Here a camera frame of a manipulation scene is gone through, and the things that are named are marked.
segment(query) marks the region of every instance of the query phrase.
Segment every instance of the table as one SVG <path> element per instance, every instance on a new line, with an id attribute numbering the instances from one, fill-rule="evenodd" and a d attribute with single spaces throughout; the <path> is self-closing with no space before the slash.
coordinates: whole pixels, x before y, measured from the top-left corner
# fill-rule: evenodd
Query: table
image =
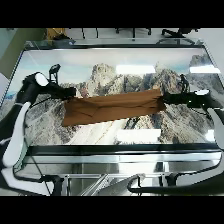
<path id="1" fill-rule="evenodd" d="M 210 89 L 224 105 L 221 74 L 191 74 L 189 71 L 195 66 L 215 66 L 204 43 L 194 41 L 194 45 L 184 39 L 161 43 L 151 38 L 135 39 L 134 43 L 132 38 L 79 40 L 75 43 L 70 40 L 29 42 L 12 76 L 0 119 L 13 105 L 25 76 L 37 71 L 48 76 L 48 70 L 54 64 L 61 65 L 59 83 L 76 87 L 78 97 L 144 91 L 156 88 L 160 83 L 170 92 L 177 93 L 180 91 L 180 74 L 184 74 L 191 91 Z M 118 71 L 120 65 L 148 66 L 149 70 L 139 70 L 137 74 L 129 70 L 121 74 Z M 184 105 L 167 106 L 165 112 L 155 115 L 68 128 L 61 126 L 63 116 L 63 104 L 57 100 L 46 101 L 28 112 L 26 138 L 32 153 L 46 156 L 58 153 L 80 155 L 80 152 L 82 155 L 127 154 L 130 151 L 219 152 L 212 134 L 212 122 Z"/>

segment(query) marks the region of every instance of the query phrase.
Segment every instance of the brown fabric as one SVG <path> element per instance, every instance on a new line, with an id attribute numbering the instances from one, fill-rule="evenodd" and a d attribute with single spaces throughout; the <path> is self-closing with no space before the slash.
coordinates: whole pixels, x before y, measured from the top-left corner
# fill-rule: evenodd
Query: brown fabric
<path id="1" fill-rule="evenodd" d="M 64 127 L 155 114 L 166 109 L 159 89 L 112 96 L 75 97 L 64 105 Z"/>

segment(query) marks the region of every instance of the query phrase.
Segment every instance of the green wall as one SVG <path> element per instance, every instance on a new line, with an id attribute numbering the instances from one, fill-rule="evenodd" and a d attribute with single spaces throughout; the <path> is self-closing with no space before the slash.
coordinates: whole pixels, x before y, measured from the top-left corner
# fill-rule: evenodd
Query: green wall
<path id="1" fill-rule="evenodd" d="M 18 28 L 0 59 L 0 73 L 10 78 L 25 42 L 42 40 L 45 30 L 46 28 Z"/>

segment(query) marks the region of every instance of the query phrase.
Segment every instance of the robotic arm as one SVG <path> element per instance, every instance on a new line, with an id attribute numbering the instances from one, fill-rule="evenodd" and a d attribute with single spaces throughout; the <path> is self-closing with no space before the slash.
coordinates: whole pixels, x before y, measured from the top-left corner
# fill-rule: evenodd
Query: robotic arm
<path id="1" fill-rule="evenodd" d="M 69 100 L 76 95 L 73 87 L 62 88 L 58 85 L 57 73 L 60 65 L 50 69 L 50 78 L 37 72 L 23 80 L 23 86 L 17 94 L 15 104 L 0 122 L 0 187 L 26 194 L 55 195 L 60 192 L 62 181 L 55 176 L 44 176 L 39 180 L 16 177 L 13 166 L 21 157 L 24 139 L 24 121 L 29 108 L 39 94 L 50 94 L 53 99 Z M 56 73 L 55 81 L 51 75 Z"/>

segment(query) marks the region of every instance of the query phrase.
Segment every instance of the white floor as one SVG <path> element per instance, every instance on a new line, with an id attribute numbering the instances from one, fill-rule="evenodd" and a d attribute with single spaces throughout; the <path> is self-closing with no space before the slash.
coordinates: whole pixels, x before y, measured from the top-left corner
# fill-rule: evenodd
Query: white floor
<path id="1" fill-rule="evenodd" d="M 177 31 L 178 28 L 166 28 Z M 148 36 L 145 28 L 136 28 L 136 38 L 158 38 L 161 37 L 162 28 L 152 28 L 152 35 Z M 98 28 L 99 38 L 131 38 L 132 29 L 124 29 L 117 34 L 115 28 Z M 86 39 L 96 38 L 95 28 L 84 28 Z M 66 34 L 73 39 L 82 39 L 81 28 L 66 29 Z M 191 38 L 203 39 L 214 58 L 218 68 L 224 74 L 224 28 L 201 28 L 198 32 L 192 31 L 185 35 Z"/>

